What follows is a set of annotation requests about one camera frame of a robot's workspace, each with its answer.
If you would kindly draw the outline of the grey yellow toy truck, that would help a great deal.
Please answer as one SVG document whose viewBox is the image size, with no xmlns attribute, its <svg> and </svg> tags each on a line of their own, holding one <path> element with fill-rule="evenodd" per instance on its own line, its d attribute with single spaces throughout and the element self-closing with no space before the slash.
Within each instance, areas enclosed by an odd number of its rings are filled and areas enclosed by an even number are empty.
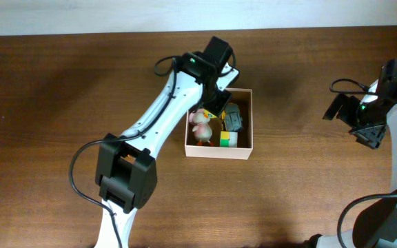
<svg viewBox="0 0 397 248">
<path fill-rule="evenodd" d="M 222 112 L 223 129 L 227 132 L 243 131 L 243 118 L 237 104 L 228 103 Z"/>
</svg>

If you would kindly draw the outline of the yellow ball with blue letters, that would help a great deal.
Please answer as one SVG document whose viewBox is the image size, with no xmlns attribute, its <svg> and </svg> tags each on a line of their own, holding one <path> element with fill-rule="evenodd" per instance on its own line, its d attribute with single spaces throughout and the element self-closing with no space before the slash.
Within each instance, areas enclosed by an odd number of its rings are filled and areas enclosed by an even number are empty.
<svg viewBox="0 0 397 248">
<path fill-rule="evenodd" d="M 213 113 L 211 113 L 210 111 L 204 109 L 203 110 L 204 116 L 205 118 L 216 118 L 216 115 L 214 115 Z"/>
</svg>

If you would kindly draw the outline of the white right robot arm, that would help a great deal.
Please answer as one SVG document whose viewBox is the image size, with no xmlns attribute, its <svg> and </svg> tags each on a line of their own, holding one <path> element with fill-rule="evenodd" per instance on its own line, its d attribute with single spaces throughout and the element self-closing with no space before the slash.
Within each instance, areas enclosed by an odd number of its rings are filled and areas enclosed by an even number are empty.
<svg viewBox="0 0 397 248">
<path fill-rule="evenodd" d="M 312 236 L 308 247 L 397 247 L 397 79 L 379 79 L 357 92 L 337 93 L 324 118 L 338 118 L 351 127 L 357 142 L 378 148 L 391 135 L 391 187 L 385 194 L 363 196 L 340 214 L 336 234 Z"/>
</svg>

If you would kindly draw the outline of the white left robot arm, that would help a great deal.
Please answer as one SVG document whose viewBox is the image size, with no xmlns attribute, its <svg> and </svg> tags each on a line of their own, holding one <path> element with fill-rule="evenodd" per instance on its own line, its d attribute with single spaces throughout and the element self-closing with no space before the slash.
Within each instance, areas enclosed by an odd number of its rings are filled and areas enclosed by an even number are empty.
<svg viewBox="0 0 397 248">
<path fill-rule="evenodd" d="M 205 94 L 185 72 L 172 72 L 145 114 L 119 137 L 105 136 L 99 148 L 95 183 L 103 210 L 97 247 L 127 247 L 138 209 L 157 184 L 156 158 L 171 131 Z"/>
</svg>

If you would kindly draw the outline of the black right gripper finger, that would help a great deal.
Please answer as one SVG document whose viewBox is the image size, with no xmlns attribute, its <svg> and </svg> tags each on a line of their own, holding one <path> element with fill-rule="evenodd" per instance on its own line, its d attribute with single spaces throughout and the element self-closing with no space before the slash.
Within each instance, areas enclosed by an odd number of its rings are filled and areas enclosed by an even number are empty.
<svg viewBox="0 0 397 248">
<path fill-rule="evenodd" d="M 330 106 L 327 108 L 327 110 L 323 116 L 323 119 L 331 121 L 337 115 L 337 113 L 340 111 L 341 107 L 344 105 L 344 102 L 346 102 L 346 101 L 347 101 L 346 95 L 338 94 L 334 98 L 334 100 L 332 101 Z"/>
<path fill-rule="evenodd" d="M 353 128 L 349 134 L 356 137 L 356 142 L 369 147 L 378 149 L 387 131 L 386 125 L 374 125 Z"/>
</svg>

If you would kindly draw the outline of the white duck toy pink hat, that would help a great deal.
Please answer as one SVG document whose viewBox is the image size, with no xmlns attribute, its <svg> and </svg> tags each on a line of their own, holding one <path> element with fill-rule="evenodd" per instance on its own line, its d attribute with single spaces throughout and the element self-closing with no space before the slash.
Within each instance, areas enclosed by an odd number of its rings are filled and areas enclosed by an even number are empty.
<svg viewBox="0 0 397 248">
<path fill-rule="evenodd" d="M 201 108 L 195 112 L 192 112 L 188 116 L 189 124 L 192 125 L 192 132 L 198 146 L 203 146 L 208 143 L 209 146 L 213 147 L 214 144 L 211 142 L 212 129 L 209 126 L 210 117 L 206 113 L 206 110 Z"/>
</svg>

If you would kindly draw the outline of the colourful puzzle cube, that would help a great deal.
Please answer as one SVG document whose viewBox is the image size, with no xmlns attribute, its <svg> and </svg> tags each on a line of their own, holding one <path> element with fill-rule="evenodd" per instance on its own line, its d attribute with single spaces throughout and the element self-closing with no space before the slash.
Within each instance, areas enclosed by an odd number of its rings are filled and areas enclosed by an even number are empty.
<svg viewBox="0 0 397 248">
<path fill-rule="evenodd" d="M 220 146 L 221 147 L 238 147 L 238 133 L 221 131 L 220 133 Z"/>
</svg>

